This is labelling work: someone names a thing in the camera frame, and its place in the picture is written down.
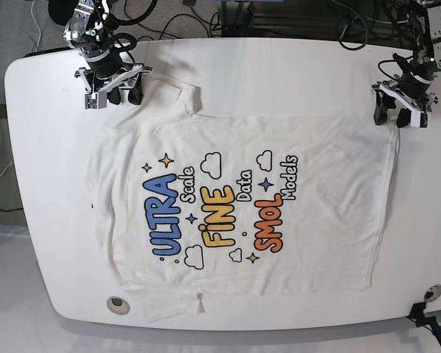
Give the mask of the left table grommet hole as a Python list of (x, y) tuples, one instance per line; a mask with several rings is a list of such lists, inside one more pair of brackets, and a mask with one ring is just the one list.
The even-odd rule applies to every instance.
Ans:
[(127, 315), (130, 311), (130, 305), (121, 297), (112, 296), (107, 300), (107, 308), (116, 315)]

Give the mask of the white printed T-shirt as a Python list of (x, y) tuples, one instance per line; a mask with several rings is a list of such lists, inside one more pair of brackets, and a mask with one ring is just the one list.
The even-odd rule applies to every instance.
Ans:
[(400, 136), (360, 115), (211, 117), (159, 76), (107, 118), (85, 171), (98, 244), (156, 321), (210, 295), (371, 286)]

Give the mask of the table grommet hole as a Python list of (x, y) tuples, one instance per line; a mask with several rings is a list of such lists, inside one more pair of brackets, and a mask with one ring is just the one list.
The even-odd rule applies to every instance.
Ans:
[(130, 305), (121, 297), (112, 296), (107, 300), (107, 308), (116, 315), (127, 315), (130, 311)]
[(433, 285), (425, 292), (423, 299), (425, 302), (434, 302), (439, 297), (441, 297), (441, 285)]

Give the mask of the black aluminium frame stand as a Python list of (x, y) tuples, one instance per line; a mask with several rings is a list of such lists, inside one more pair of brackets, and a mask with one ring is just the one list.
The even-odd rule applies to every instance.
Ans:
[(334, 40), (348, 10), (333, 1), (217, 1), (224, 37)]

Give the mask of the right table grommet hole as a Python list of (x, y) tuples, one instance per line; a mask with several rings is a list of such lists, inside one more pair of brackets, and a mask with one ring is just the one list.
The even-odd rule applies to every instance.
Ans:
[(433, 285), (425, 292), (423, 299), (425, 302), (434, 302), (439, 297), (441, 297), (441, 285)]

